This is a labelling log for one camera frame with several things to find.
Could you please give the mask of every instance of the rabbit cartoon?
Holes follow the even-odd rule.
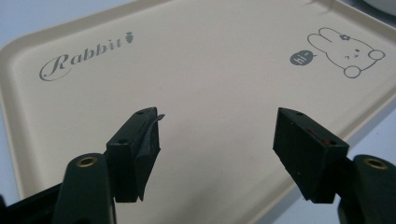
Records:
[[[358,77],[361,71],[385,57],[383,51],[331,28],[321,28],[318,34],[309,35],[308,42],[324,52],[332,63],[344,69],[344,74],[349,78]]]

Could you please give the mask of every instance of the speech bubble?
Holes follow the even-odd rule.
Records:
[[[304,66],[312,62],[316,55],[309,50],[301,50],[290,57],[290,62],[294,65]]]

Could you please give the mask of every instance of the printed logo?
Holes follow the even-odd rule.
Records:
[[[386,56],[383,51],[373,49],[359,39],[338,33],[331,28],[321,28],[317,34],[309,35],[307,40],[312,47],[325,53],[331,63],[342,68],[344,75],[349,78],[358,77],[362,71]],[[293,54],[290,62],[306,65],[312,61],[313,56],[309,50],[302,50]]]
[[[126,43],[131,44],[134,40],[132,32],[126,33],[125,36]],[[105,53],[121,48],[123,41],[119,38],[115,41],[109,39],[107,43],[97,44],[94,48],[86,48],[80,54],[69,55],[63,54],[57,56],[43,65],[39,72],[39,77],[43,81],[55,81],[67,74],[73,68],[73,65],[78,63],[83,63],[89,59],[104,55]]]

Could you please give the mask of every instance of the brass insert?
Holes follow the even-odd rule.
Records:
[[[375,169],[379,169],[379,170],[387,170],[388,169],[388,166],[384,162],[379,161],[377,159],[367,158],[364,160],[364,162],[366,162],[367,165],[369,165]]]
[[[98,159],[96,157],[85,157],[77,162],[78,167],[88,167],[94,165]]]

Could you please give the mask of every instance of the beige tray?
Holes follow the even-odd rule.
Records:
[[[155,105],[163,150],[119,223],[254,222],[293,187],[277,108],[347,140],[395,98],[395,60],[394,29],[331,0],[145,0],[27,35],[0,52],[19,191]]]

